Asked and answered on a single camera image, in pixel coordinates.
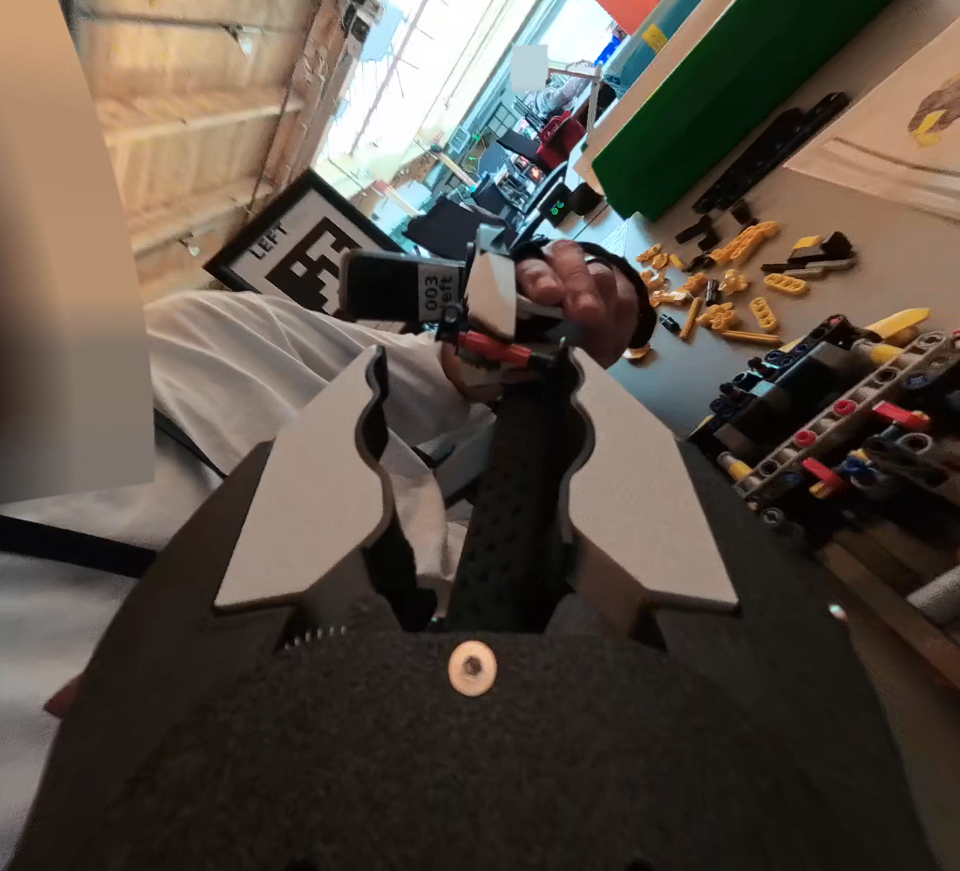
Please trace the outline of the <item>black office chair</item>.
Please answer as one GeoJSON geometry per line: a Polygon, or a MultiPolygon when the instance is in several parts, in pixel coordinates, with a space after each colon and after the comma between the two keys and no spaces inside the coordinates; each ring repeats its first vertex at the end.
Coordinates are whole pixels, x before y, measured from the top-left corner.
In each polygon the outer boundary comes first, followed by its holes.
{"type": "Polygon", "coordinates": [[[505,236],[508,245],[518,233],[503,219],[475,204],[443,197],[426,214],[412,217],[402,231],[404,238],[432,257],[464,262],[481,225],[490,225],[505,236]]]}

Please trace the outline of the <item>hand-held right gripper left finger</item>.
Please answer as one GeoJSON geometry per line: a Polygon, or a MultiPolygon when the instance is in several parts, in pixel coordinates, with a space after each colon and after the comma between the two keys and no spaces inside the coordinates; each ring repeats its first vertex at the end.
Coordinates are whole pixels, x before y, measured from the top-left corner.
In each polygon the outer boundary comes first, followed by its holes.
{"type": "Polygon", "coordinates": [[[364,561],[394,501],[380,466],[386,353],[362,351],[276,435],[214,599],[219,611],[348,611],[374,595],[364,561]]]}

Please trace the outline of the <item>red lego axle pin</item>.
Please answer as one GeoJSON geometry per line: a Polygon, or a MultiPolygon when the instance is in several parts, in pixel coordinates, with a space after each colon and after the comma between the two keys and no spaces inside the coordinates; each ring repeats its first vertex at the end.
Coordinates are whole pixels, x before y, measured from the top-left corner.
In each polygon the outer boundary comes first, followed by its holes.
{"type": "Polygon", "coordinates": [[[473,354],[484,361],[507,364],[510,366],[527,366],[533,356],[532,349],[507,342],[476,330],[466,330],[459,333],[457,347],[461,352],[473,354]]]}

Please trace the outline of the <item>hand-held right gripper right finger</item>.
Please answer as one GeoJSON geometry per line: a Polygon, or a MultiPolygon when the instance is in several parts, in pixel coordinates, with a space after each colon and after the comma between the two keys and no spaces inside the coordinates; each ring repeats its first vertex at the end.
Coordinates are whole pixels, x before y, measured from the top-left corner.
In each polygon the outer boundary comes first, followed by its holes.
{"type": "Polygon", "coordinates": [[[619,633],[652,610],[737,612],[675,436],[585,351],[571,349],[569,361],[585,427],[559,492],[573,590],[619,633]]]}

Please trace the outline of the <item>lego car chassis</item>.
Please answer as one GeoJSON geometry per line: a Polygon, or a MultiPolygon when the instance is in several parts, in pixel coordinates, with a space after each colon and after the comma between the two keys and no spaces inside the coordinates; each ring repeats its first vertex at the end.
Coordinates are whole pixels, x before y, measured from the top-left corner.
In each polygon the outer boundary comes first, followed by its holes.
{"type": "Polygon", "coordinates": [[[958,329],[828,315],[719,385],[688,436],[774,531],[843,545],[958,641],[958,329]]]}

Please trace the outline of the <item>ceiling mounted device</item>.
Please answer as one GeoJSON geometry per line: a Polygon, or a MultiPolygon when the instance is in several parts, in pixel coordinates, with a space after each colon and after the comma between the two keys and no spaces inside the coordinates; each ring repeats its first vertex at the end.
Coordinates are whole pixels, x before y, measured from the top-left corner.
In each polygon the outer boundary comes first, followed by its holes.
{"type": "Polygon", "coordinates": [[[341,0],[341,26],[348,55],[359,61],[371,31],[383,18],[386,0],[341,0]]]}

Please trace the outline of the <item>green plastic bin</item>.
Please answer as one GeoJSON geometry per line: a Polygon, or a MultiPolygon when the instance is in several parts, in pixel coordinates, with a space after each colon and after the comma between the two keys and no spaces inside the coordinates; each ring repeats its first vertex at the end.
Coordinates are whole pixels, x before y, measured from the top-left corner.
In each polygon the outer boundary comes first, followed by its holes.
{"type": "Polygon", "coordinates": [[[593,159],[621,217],[664,215],[894,0],[734,0],[593,159]]]}

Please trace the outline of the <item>black lego frame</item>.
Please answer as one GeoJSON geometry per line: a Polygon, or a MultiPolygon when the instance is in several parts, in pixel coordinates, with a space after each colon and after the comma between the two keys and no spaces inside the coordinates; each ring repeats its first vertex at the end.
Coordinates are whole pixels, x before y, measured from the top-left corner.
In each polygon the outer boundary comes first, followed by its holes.
{"type": "Polygon", "coordinates": [[[742,199],[802,143],[808,112],[786,109],[737,157],[694,202],[697,215],[724,212],[742,199]]]}
{"type": "MultiPolygon", "coordinates": [[[[807,142],[812,140],[817,134],[819,134],[824,128],[826,128],[836,118],[838,118],[841,115],[841,113],[846,111],[846,109],[851,105],[851,103],[852,103],[851,97],[846,92],[831,92],[827,94],[825,97],[822,97],[821,100],[819,100],[816,104],[811,106],[809,109],[806,109],[808,113],[806,133],[804,135],[804,139],[798,145],[798,147],[792,153],[792,155],[796,151],[798,151],[801,147],[803,147],[807,142]]],[[[786,160],[789,159],[790,157],[787,157],[779,166],[785,163],[786,160]]]]}

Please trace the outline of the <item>lego instruction booklet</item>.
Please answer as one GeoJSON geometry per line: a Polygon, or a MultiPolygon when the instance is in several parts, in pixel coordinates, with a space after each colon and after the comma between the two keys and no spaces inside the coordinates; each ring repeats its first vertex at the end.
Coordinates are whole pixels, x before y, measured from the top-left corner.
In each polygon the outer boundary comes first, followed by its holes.
{"type": "Polygon", "coordinates": [[[789,157],[786,168],[958,222],[959,21],[789,157]]]}

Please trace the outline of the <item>person's left hand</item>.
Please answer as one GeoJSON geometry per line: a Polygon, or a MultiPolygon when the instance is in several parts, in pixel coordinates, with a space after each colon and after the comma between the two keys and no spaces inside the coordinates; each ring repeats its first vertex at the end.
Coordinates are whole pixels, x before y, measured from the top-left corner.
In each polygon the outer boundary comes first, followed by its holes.
{"type": "Polygon", "coordinates": [[[646,285],[626,262],[592,244],[554,240],[519,260],[515,278],[520,294],[560,309],[580,329],[580,346],[606,370],[654,335],[657,313],[646,285]]]}

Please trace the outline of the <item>person's light clothing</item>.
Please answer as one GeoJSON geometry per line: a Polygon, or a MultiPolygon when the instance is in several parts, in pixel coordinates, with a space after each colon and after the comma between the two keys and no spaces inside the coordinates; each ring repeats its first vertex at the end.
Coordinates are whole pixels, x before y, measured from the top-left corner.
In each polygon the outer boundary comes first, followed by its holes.
{"type": "MultiPolygon", "coordinates": [[[[190,291],[145,308],[154,404],[223,472],[273,438],[367,347],[387,350],[390,441],[382,458],[419,583],[450,595],[465,526],[452,522],[414,447],[455,433],[481,408],[449,346],[342,322],[293,301],[190,291]]],[[[155,436],[154,479],[2,508],[27,522],[160,552],[219,484],[196,457],[155,436]]],[[[59,728],[44,706],[82,672],[133,582],[2,553],[1,861],[16,851],[59,728]]]]}

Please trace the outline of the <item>pile of yellow black lego pieces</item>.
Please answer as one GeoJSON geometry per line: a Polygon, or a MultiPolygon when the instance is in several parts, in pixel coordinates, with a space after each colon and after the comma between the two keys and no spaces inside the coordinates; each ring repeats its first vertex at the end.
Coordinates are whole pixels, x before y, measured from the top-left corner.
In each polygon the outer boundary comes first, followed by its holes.
{"type": "Polygon", "coordinates": [[[697,250],[682,257],[654,243],[634,258],[658,325],[689,344],[699,331],[755,347],[779,348],[782,324],[772,296],[803,298],[811,284],[858,265],[855,245],[841,231],[800,238],[781,261],[757,263],[782,225],[759,220],[744,198],[726,209],[737,231],[724,237],[721,219],[703,212],[675,236],[697,250]]]}

